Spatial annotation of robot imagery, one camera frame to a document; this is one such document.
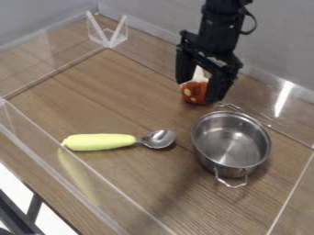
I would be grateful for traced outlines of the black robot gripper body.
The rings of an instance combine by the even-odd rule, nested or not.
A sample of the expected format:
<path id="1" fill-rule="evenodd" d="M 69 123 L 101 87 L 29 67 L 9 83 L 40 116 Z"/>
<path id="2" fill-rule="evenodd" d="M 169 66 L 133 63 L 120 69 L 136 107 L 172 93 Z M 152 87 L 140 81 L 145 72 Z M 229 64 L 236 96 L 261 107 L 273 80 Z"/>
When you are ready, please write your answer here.
<path id="1" fill-rule="evenodd" d="M 192 54 L 196 66 L 200 66 L 211 74 L 237 74 L 243 63 L 233 55 L 232 50 L 216 51 L 216 46 L 220 43 L 219 39 L 212 39 L 200 44 L 196 34 L 181 30 L 180 36 L 177 47 L 181 47 Z"/>

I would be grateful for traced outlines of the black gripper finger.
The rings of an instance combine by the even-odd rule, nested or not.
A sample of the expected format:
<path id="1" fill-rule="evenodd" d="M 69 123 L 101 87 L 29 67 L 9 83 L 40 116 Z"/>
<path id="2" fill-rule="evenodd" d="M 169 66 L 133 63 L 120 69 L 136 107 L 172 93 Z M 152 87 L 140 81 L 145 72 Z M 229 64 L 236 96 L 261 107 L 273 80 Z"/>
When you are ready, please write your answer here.
<path id="1" fill-rule="evenodd" d="M 227 73 L 212 74 L 212 77 L 208 80 L 205 97 L 204 97 L 204 102 L 208 105 L 212 105 L 224 98 L 233 84 L 235 79 L 236 79 L 235 74 L 227 74 Z"/>
<path id="2" fill-rule="evenodd" d="M 175 79 L 176 83 L 181 84 L 191 80 L 195 72 L 195 59 L 192 54 L 181 47 L 176 48 L 175 58 Z"/>

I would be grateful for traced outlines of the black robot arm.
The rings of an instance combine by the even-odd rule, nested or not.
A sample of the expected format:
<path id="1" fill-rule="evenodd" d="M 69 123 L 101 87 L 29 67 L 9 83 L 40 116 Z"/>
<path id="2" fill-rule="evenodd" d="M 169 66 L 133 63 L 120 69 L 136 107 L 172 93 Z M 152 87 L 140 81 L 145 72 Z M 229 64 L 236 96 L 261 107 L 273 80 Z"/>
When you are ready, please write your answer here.
<path id="1" fill-rule="evenodd" d="M 251 3 L 252 0 L 205 0 L 199 32 L 180 31 L 175 80 L 179 84 L 189 82 L 197 66 L 211 73 L 204 90 L 207 105 L 224 98 L 243 68 L 233 50 L 239 36 L 251 34 L 257 27 L 257 20 L 247 10 Z"/>

